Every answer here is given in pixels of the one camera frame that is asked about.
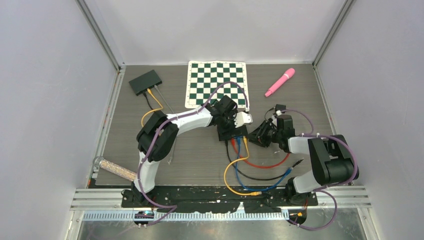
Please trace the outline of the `black power adapter with cord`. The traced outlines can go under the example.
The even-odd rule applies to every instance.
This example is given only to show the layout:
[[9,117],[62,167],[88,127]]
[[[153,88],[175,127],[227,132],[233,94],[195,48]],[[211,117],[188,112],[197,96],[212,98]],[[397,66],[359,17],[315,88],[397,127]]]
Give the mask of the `black power adapter with cord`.
[[269,120],[269,118],[272,116],[272,114],[273,114],[273,112],[274,112],[274,110],[281,110],[281,113],[283,114],[285,111],[286,111],[286,106],[285,105],[283,105],[283,104],[276,104],[274,107],[272,107],[272,108],[270,108],[269,110],[267,110],[266,112],[265,112],[265,114],[264,114],[264,120],[266,121],[266,122],[271,122],[270,120]]

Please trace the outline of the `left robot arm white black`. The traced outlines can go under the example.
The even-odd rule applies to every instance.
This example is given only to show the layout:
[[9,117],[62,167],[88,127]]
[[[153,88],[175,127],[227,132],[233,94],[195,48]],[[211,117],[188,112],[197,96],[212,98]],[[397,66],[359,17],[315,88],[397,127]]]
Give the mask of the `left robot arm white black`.
[[247,134],[243,121],[247,113],[239,112],[236,102],[228,96],[219,101],[206,101],[199,107],[180,113],[165,114],[158,110],[136,136],[139,164],[130,189],[121,192],[124,208],[175,208],[177,201],[160,202],[165,195],[156,189],[156,175],[160,162],[169,155],[176,138],[186,132],[215,126],[219,141],[229,141]]

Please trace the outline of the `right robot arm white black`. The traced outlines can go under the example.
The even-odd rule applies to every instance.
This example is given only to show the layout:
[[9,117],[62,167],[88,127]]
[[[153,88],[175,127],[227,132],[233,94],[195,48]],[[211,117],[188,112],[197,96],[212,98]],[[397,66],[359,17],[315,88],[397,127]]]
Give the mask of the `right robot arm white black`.
[[290,178],[285,185],[283,198],[291,205],[299,205],[316,189],[349,183],[359,177],[358,165],[343,135],[297,136],[290,115],[263,121],[247,138],[264,148],[274,143],[286,153],[309,156],[311,170]]

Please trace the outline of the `ribbed black network switch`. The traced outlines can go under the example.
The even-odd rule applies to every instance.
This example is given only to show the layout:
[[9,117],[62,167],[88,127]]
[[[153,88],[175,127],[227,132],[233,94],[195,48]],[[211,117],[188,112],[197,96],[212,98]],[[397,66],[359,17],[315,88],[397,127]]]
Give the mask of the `ribbed black network switch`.
[[218,140],[221,141],[229,141],[235,137],[243,137],[247,136],[248,129],[246,125],[242,125],[240,127],[233,128],[223,128],[221,126],[217,126]]

